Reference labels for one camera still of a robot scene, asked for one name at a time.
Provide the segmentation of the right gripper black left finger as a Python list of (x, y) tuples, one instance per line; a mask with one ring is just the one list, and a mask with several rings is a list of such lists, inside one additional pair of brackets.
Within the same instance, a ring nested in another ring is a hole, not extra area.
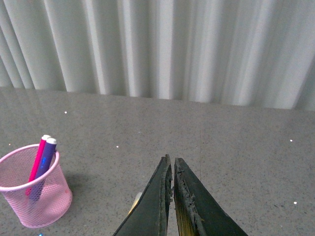
[(161, 158), (139, 201), (114, 232), (115, 236), (167, 235), (172, 196), (169, 155)]

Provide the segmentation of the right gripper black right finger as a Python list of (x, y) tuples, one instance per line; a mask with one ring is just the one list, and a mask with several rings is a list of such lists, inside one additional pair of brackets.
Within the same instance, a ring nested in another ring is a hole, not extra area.
[(174, 200), (181, 236), (246, 236), (182, 158), (174, 164)]

